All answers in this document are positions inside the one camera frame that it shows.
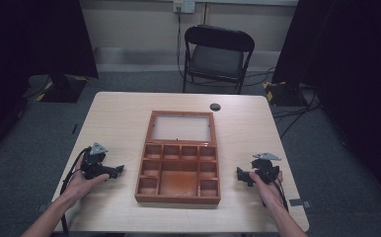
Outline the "person's left hand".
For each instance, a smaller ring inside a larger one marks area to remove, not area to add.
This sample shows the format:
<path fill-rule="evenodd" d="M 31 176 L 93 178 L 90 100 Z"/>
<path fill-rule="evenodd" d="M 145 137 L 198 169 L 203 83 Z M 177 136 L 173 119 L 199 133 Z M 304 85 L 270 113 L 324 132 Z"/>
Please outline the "person's left hand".
<path fill-rule="evenodd" d="M 101 184 L 110 178 L 109 174 L 103 174 L 91 180 L 87 180 L 81 171 L 82 162 L 83 158 L 80 158 L 76 163 L 76 172 L 73 173 L 71 180 L 63 193 L 73 203 L 84 197 L 94 186 Z"/>

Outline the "white wall socket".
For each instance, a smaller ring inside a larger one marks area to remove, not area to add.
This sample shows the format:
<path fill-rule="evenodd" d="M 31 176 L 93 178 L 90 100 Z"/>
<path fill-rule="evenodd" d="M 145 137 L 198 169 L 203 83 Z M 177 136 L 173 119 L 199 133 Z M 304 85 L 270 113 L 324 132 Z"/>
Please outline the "white wall socket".
<path fill-rule="evenodd" d="M 193 14 L 195 12 L 195 2 L 193 0 L 175 0 L 173 10 L 175 13 Z"/>

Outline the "black stand base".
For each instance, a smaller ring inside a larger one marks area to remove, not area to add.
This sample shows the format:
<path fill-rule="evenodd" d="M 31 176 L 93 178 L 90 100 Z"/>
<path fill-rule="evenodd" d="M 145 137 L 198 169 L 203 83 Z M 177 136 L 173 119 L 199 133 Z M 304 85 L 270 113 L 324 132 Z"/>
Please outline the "black stand base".
<path fill-rule="evenodd" d="M 38 96 L 43 103 L 76 103 L 88 80 L 65 74 L 50 74 L 51 82 Z"/>
<path fill-rule="evenodd" d="M 263 87 L 267 100 L 277 107 L 306 107 L 307 102 L 298 86 L 291 86 L 285 82 L 269 83 L 265 82 Z"/>

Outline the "black folding chair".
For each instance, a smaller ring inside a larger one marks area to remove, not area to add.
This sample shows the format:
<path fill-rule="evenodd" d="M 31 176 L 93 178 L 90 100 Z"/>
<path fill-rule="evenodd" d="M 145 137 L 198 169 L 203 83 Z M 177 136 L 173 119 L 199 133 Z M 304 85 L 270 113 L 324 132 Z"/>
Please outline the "black folding chair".
<path fill-rule="evenodd" d="M 185 32 L 186 56 L 183 92 L 188 77 L 205 78 L 235 85 L 240 94 L 255 49 L 253 38 L 245 32 L 192 26 Z"/>

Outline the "wooden compartment box with lid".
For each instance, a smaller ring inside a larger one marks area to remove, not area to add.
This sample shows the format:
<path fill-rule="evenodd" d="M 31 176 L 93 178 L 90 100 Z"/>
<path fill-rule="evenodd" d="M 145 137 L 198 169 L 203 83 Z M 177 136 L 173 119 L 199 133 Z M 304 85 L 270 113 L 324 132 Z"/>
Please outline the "wooden compartment box with lid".
<path fill-rule="evenodd" d="M 135 189 L 139 202 L 213 204 L 221 200 L 212 113 L 154 111 Z"/>

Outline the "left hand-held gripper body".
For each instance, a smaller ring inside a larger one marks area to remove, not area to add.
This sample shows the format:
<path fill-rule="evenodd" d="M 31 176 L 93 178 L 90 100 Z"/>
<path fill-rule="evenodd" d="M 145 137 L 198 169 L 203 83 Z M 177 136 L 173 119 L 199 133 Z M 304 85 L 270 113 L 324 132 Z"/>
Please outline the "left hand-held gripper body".
<path fill-rule="evenodd" d="M 91 180 L 103 174 L 117 173 L 115 168 L 106 167 L 102 164 L 108 149 L 98 142 L 86 149 L 81 164 L 81 171 L 87 180 Z"/>

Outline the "grey floor tape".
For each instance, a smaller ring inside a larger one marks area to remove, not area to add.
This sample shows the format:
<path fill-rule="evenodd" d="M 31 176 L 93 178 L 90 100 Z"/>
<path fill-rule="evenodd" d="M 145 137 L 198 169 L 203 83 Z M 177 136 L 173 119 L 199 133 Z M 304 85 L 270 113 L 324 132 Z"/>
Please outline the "grey floor tape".
<path fill-rule="evenodd" d="M 302 198 L 290 199 L 289 203 L 291 206 L 301 206 L 302 205 L 304 208 L 312 207 L 312 203 L 310 200 L 304 200 Z"/>

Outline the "person's right hand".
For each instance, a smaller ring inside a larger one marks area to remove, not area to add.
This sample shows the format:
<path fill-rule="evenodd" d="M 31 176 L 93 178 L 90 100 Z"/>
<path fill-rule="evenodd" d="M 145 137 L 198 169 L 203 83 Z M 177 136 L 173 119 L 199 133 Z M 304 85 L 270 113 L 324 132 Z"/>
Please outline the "person's right hand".
<path fill-rule="evenodd" d="M 250 177 L 256 184 L 261 200 L 266 205 L 267 214 L 273 219 L 288 215 L 288 211 L 284 207 L 283 200 L 279 192 L 280 187 L 274 183 L 267 185 L 254 172 L 250 173 Z"/>

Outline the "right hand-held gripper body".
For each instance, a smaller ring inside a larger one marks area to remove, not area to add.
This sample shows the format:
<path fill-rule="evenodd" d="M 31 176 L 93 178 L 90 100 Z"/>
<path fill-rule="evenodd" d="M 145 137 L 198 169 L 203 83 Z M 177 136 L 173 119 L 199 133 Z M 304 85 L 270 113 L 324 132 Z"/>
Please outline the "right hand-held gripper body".
<path fill-rule="evenodd" d="M 267 185 L 275 181 L 279 173 L 279 167 L 273 166 L 272 161 L 280 161 L 280 158 L 267 152 L 255 153 L 253 157 L 252 167 L 262 181 Z"/>

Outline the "black curtain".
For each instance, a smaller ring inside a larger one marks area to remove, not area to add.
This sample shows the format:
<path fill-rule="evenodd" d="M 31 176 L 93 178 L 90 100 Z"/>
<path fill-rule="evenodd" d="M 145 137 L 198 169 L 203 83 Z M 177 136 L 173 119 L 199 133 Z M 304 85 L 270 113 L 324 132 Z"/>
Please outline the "black curtain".
<path fill-rule="evenodd" d="M 0 0 L 0 140 L 50 74 L 98 76 L 80 0 Z"/>
<path fill-rule="evenodd" d="M 381 0 L 298 0 L 272 80 L 317 87 L 381 185 Z"/>

